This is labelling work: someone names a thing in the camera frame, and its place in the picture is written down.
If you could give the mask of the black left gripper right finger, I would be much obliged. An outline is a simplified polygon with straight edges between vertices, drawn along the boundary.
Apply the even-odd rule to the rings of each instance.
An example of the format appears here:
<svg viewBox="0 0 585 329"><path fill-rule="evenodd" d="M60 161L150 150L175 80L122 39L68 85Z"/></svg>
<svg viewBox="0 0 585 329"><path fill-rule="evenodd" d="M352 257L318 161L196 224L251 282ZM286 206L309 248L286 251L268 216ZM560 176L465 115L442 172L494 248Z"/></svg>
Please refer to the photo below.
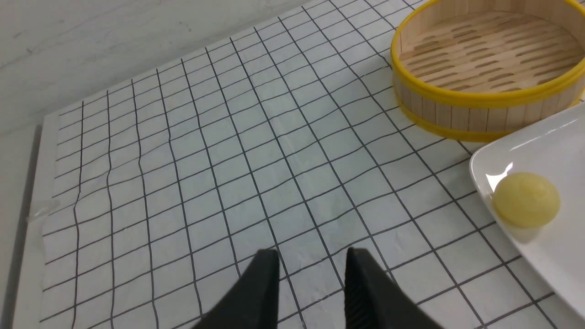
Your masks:
<svg viewBox="0 0 585 329"><path fill-rule="evenodd" d="M367 249L346 253L344 313L347 329L440 329L391 280Z"/></svg>

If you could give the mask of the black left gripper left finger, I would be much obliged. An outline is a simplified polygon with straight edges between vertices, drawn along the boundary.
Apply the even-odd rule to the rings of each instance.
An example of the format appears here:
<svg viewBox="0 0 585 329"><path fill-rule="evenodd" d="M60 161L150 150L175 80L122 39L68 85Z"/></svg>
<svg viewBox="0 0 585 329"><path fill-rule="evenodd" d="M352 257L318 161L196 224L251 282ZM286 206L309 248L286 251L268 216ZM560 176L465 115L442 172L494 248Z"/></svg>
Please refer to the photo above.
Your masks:
<svg viewBox="0 0 585 329"><path fill-rule="evenodd" d="M276 329L280 262L273 249L258 250L245 272L195 329Z"/></svg>

